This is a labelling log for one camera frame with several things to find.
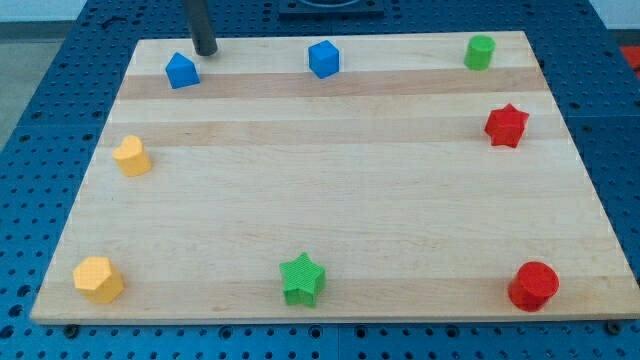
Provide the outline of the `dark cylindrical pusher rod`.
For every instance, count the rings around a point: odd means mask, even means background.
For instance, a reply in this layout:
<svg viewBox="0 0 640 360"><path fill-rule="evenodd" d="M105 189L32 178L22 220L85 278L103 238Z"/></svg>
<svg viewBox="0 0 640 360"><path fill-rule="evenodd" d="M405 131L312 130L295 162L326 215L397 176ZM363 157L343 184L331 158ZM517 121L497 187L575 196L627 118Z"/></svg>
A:
<svg viewBox="0 0 640 360"><path fill-rule="evenodd" d="M218 51L207 0L184 0L184 12L194 50L199 56L211 56Z"/></svg>

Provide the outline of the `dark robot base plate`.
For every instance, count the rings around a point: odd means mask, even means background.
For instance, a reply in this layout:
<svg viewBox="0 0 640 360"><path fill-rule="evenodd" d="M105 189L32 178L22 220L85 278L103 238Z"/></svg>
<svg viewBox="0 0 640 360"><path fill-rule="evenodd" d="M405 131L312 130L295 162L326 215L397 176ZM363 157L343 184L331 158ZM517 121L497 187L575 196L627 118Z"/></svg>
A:
<svg viewBox="0 0 640 360"><path fill-rule="evenodd" d="M280 19L302 16L383 15L383 0L279 0Z"/></svg>

